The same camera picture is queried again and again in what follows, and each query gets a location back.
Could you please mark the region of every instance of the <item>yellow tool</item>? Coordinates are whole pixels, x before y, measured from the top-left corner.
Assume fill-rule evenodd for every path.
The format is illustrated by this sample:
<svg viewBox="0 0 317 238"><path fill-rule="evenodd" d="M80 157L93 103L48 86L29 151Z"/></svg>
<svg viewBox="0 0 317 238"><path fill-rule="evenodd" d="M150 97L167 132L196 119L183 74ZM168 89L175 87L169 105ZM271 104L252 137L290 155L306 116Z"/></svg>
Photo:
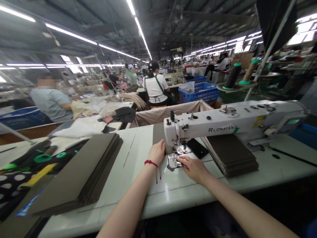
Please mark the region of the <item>yellow tool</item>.
<svg viewBox="0 0 317 238"><path fill-rule="evenodd" d="M33 187L34 184L36 184L40 178L44 177L47 175L49 172L52 171L52 169L57 165L57 163L50 164L45 166L40 172L38 172L33 178L31 178L28 182L23 183L19 186L21 189L26 189L26 188L31 188Z"/></svg>

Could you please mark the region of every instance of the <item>red string bracelet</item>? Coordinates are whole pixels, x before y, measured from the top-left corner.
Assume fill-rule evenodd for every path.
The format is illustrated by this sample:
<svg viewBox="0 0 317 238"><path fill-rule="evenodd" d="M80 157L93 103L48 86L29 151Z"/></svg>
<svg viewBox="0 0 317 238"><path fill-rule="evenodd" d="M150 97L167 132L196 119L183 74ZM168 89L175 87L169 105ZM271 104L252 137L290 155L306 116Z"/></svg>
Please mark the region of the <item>red string bracelet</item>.
<svg viewBox="0 0 317 238"><path fill-rule="evenodd" d="M161 170L159 168L159 166L156 163L153 163L151 160L146 160L144 162L144 165L146 164L154 164L156 166L156 170L155 170L155 179L156 179L156 183L158 183L158 170L159 170L159 179L162 179L161 177Z"/></svg>

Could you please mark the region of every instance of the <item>white sewing machine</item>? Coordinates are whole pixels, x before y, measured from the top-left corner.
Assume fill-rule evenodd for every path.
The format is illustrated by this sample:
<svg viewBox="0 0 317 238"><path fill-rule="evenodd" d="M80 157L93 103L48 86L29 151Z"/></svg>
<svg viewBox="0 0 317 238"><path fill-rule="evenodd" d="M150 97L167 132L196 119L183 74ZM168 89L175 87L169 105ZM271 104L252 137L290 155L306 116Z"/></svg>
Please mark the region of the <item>white sewing machine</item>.
<svg viewBox="0 0 317 238"><path fill-rule="evenodd" d="M192 138L231 133L251 148L269 142L275 134L290 133L307 115L298 101L245 101L192 114L171 112L164 119L164 131L167 144L178 154L186 153L186 143Z"/></svg>

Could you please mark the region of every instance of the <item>smartphone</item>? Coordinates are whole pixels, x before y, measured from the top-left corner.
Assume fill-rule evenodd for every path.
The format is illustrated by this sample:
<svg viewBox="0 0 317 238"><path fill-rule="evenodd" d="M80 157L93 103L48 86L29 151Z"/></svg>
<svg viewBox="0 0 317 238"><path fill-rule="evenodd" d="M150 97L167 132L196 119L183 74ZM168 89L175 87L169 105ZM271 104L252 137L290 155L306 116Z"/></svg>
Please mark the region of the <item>smartphone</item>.
<svg viewBox="0 0 317 238"><path fill-rule="evenodd" d="M187 141L186 145L191 151L196 155L197 158L202 159L205 157L209 152L208 150L200 144L196 139L191 139Z"/></svg>

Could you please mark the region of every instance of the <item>blue basket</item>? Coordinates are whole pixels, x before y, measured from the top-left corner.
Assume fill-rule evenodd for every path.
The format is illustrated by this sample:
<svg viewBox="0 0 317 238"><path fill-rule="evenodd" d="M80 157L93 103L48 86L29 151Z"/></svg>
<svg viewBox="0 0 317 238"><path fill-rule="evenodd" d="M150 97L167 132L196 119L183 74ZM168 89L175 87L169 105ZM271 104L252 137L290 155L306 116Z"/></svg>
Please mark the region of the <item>blue basket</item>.
<svg viewBox="0 0 317 238"><path fill-rule="evenodd" d="M37 107L26 107L0 116L0 122L13 130L22 130L30 127L53 123Z"/></svg>
<svg viewBox="0 0 317 238"><path fill-rule="evenodd" d="M206 103L211 103L213 101L217 101L220 90L217 89L217 84L212 83L199 83L195 84L195 93L187 93L178 89L179 98L181 103L198 101L203 99Z"/></svg>
<svg viewBox="0 0 317 238"><path fill-rule="evenodd" d="M207 76L203 75L196 75L194 76L194 79L188 79L186 82L195 82L195 83L203 83L207 81Z"/></svg>

